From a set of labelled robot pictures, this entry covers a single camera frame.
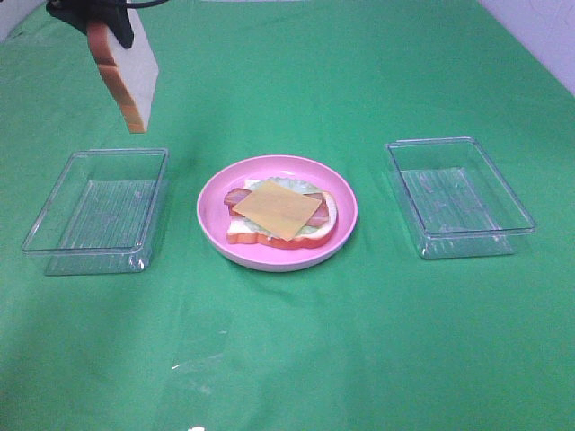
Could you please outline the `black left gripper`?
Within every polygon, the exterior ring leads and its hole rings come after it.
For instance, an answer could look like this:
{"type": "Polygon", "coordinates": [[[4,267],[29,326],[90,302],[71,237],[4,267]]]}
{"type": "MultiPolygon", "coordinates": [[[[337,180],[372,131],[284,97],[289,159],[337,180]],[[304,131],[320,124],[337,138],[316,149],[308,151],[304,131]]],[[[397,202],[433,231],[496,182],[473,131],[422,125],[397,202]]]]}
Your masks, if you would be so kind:
{"type": "Polygon", "coordinates": [[[131,48],[134,32],[126,4],[125,1],[49,0],[46,11],[83,34],[87,33],[89,22],[103,22],[123,48],[131,48]]]}

